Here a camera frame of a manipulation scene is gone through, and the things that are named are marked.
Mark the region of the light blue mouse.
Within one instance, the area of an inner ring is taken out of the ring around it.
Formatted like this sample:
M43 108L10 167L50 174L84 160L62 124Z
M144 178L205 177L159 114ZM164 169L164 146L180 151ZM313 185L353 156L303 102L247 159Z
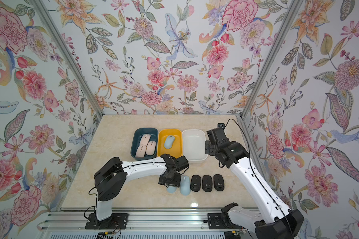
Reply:
M176 187L168 186L168 187L167 187L167 192L173 194L173 193L176 191L176 189L177 189Z
M176 137L174 135L167 136L164 142L164 148L171 149L173 147L175 139Z
M183 196L187 196L190 194L190 178L187 176L187 175L183 175L181 177L181 181L180 181L180 193L183 195Z

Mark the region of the pink mouse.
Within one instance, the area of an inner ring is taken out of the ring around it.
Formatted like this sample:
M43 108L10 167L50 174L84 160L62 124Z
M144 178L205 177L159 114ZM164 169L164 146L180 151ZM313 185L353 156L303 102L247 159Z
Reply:
M156 152L156 145L157 143L155 141L149 141L146 146L146 155L152 156Z
M150 141L151 135L150 134L143 134L140 139L140 145L147 146Z
M139 145L139 147L136 150L136 154L135 157L136 158L143 158L145 157L146 154L146 150L147 150L147 146L146 145Z

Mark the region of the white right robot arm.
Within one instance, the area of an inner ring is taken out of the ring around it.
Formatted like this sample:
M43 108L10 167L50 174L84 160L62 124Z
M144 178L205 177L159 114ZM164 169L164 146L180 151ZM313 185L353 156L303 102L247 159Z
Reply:
M214 156L244 185L257 205L258 212L231 203L221 209L223 224L228 228L243 227L259 239L293 239L304 222L299 210L291 210L258 172L247 150L239 142L205 143L205 153Z

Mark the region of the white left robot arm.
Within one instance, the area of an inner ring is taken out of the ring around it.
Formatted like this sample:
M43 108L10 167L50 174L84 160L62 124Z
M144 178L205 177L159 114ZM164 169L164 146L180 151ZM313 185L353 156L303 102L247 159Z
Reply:
M128 182L159 176L159 185L179 187L181 172L188 168L189 163L185 156L175 158L169 154L143 162L121 161L119 157L110 159L94 174L94 188L97 190L96 220L103 221L111 217L113 199Z

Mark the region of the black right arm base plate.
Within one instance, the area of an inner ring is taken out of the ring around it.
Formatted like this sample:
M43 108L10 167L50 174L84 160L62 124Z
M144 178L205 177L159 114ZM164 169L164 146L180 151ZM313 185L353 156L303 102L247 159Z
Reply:
M207 219L202 221L210 230L237 229L238 226L226 222L221 213L208 213Z

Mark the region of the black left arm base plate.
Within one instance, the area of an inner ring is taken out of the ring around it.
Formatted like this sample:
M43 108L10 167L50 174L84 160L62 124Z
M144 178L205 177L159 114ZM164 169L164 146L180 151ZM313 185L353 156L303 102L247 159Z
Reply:
M127 213L112 213L111 217L105 220L98 220L94 213L89 215L87 219L85 229L86 230L118 230L126 229L129 214Z

